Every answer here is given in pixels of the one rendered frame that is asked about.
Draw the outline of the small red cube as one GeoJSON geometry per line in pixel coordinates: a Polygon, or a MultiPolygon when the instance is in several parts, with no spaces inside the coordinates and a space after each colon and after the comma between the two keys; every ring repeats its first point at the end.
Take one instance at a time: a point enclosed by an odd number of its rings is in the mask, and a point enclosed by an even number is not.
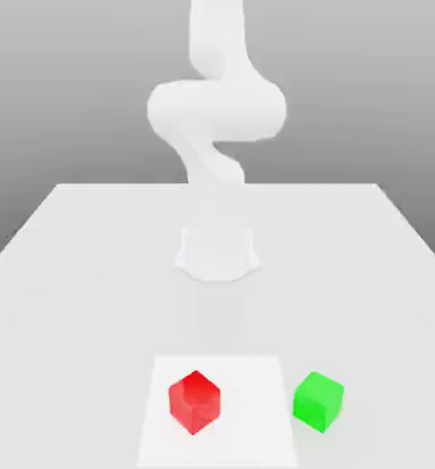
{"type": "Polygon", "coordinates": [[[169,413],[191,435],[219,418],[221,390],[194,370],[169,387],[169,413]]]}

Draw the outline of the small green cube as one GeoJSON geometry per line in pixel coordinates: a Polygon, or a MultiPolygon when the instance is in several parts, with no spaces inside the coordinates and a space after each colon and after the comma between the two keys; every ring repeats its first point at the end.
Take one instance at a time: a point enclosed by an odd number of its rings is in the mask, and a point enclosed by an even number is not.
{"type": "Polygon", "coordinates": [[[318,372],[310,372],[294,391],[292,415],[324,433],[343,405],[344,385],[318,372]]]}

